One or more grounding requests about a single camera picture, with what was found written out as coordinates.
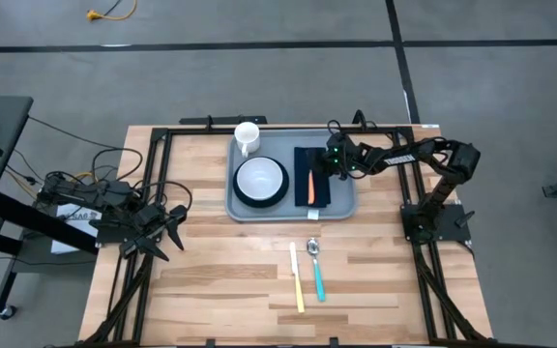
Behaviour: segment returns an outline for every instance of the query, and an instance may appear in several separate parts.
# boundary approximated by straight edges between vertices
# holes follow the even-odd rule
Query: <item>spoon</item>
[[[319,243],[311,238],[307,242],[307,251],[313,257],[313,265],[315,266],[315,284],[317,286],[317,300],[319,302],[326,301],[326,293],[324,292],[324,283],[321,280],[321,272],[317,263],[317,254],[319,253]]]

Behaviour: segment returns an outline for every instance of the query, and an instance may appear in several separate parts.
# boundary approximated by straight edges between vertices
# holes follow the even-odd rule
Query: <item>black floor line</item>
[[[391,23],[391,30],[393,31],[393,43],[395,44],[398,72],[401,76],[401,85],[403,86],[403,94],[407,104],[407,117],[410,123],[420,124],[421,117],[418,113],[418,106],[416,106],[416,96],[414,95],[412,78],[410,77],[410,70],[407,66],[405,49],[403,49],[403,39],[401,38],[401,29],[398,25],[395,1],[386,0],[386,9],[388,10],[388,18]]]
[[[557,46],[557,39],[406,41],[404,47],[528,47]]]
[[[49,52],[143,52],[187,50],[246,50],[295,48],[375,48],[393,47],[391,41],[284,41],[248,43],[149,43],[149,44],[82,44],[46,46],[0,46],[0,53]]]

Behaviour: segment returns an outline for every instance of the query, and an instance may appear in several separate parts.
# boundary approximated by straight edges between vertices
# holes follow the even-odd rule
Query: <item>white mug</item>
[[[234,131],[238,142],[238,148],[242,150],[242,157],[247,158],[249,154],[259,149],[259,127],[253,122],[243,122]]]

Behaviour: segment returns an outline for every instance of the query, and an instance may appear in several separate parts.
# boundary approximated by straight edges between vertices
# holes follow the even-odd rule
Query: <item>black napkin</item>
[[[330,182],[327,175],[313,171],[313,187],[315,189],[315,201],[308,204],[308,163],[307,151],[314,151],[320,155],[326,151],[325,148],[294,148],[294,192],[296,196],[296,207],[309,206],[312,208],[326,208],[330,204]]]

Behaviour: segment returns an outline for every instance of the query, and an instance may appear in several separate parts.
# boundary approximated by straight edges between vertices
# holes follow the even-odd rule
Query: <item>metal spoon head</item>
[[[307,251],[312,256],[316,256],[319,253],[319,243],[314,238],[308,240]]]

